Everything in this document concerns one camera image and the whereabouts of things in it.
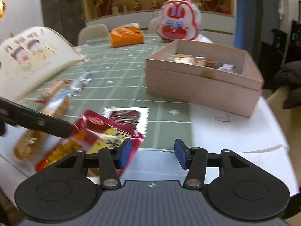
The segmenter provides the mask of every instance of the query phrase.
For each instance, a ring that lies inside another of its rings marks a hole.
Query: red mouth
[[[183,39],[187,34],[185,29],[172,29],[167,26],[162,27],[162,33],[164,36],[171,39]]]

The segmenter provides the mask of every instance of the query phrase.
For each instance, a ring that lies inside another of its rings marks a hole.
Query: cartoon pillow
[[[159,18],[156,33],[163,40],[194,40],[198,36],[201,12],[188,1],[167,1],[160,9]]]

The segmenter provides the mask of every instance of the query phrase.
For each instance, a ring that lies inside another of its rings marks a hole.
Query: blue gripper pad
[[[122,169],[126,166],[128,159],[131,156],[132,149],[133,149],[133,144],[130,139],[121,151],[121,155],[120,155],[120,159],[119,159],[119,168],[120,169]]]
[[[175,140],[175,155],[183,169],[187,169],[186,155],[185,150],[179,144],[177,140]]]

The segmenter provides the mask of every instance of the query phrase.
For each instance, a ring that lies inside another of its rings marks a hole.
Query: red snack bag
[[[142,134],[133,128],[91,110],[85,111],[82,118],[74,125],[76,127],[74,133],[67,139],[61,139],[55,148],[36,165],[36,171],[48,167],[77,149],[84,149],[87,153],[97,153],[102,148],[118,147],[126,138],[131,138],[133,146],[129,163],[144,140]],[[123,170],[118,170],[118,175],[121,175]]]

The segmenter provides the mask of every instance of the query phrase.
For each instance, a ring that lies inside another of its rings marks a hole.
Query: orange package
[[[138,27],[119,27],[110,33],[111,47],[122,47],[144,43],[144,36]]]

